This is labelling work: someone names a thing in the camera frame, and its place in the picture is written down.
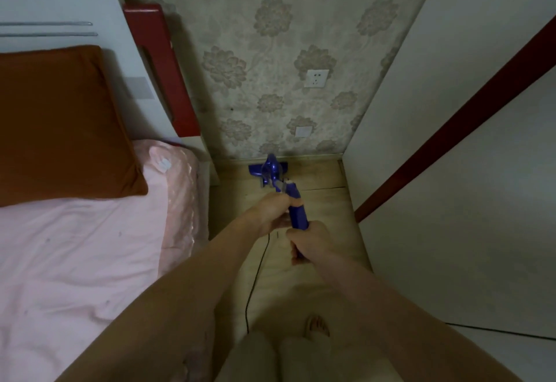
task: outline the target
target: forearm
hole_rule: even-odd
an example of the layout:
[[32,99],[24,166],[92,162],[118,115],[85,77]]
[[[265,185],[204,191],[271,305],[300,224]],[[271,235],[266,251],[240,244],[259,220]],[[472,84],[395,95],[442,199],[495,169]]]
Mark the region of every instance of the forearm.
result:
[[259,231],[250,211],[235,219],[135,299],[58,382],[169,379],[205,330]]
[[330,253],[317,269],[356,307],[363,325],[406,382],[519,380],[357,262]]

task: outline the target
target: beige pants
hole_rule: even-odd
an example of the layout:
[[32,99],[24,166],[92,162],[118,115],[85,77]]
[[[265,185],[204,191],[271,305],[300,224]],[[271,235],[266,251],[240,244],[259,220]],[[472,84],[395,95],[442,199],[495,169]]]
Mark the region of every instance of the beige pants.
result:
[[[337,382],[330,367],[330,338],[312,332],[311,339],[286,338],[280,344],[282,382]],[[278,382],[276,352],[260,332],[252,332],[236,345],[215,382]]]

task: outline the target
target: person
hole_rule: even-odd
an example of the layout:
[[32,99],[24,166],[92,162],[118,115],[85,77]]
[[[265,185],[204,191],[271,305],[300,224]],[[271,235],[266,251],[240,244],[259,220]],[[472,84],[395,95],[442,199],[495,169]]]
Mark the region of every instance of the person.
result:
[[[301,199],[281,193],[264,196],[202,251],[137,297],[57,381],[170,380],[209,324],[255,241],[288,226],[288,207],[301,205]],[[311,222],[306,231],[289,229],[286,236],[306,258],[293,257],[292,263],[310,262],[324,281],[345,296],[405,382],[519,380],[470,340],[336,252],[323,223]],[[282,365],[283,380],[335,380],[325,357],[329,334],[321,318],[310,319],[306,335],[301,343],[282,344],[282,361],[288,362],[286,369]],[[274,353],[269,349],[264,336],[252,332],[231,351],[217,382],[277,381],[272,373],[276,371]],[[249,360],[245,357],[249,352],[256,357]],[[318,369],[322,372],[311,373]]]

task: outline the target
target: wallpaper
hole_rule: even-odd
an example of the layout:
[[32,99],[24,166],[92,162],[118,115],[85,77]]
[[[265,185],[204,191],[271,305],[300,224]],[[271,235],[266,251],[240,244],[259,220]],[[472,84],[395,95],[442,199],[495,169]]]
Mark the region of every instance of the wallpaper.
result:
[[163,6],[209,150],[233,159],[343,152],[424,2],[127,1]]

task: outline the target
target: bed frame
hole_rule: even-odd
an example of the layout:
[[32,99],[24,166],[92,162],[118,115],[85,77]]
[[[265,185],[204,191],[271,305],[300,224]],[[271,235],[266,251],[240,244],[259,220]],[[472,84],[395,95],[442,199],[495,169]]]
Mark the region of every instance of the bed frame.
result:
[[191,149],[210,163],[158,4],[123,0],[2,0],[0,52],[98,45],[131,139]]

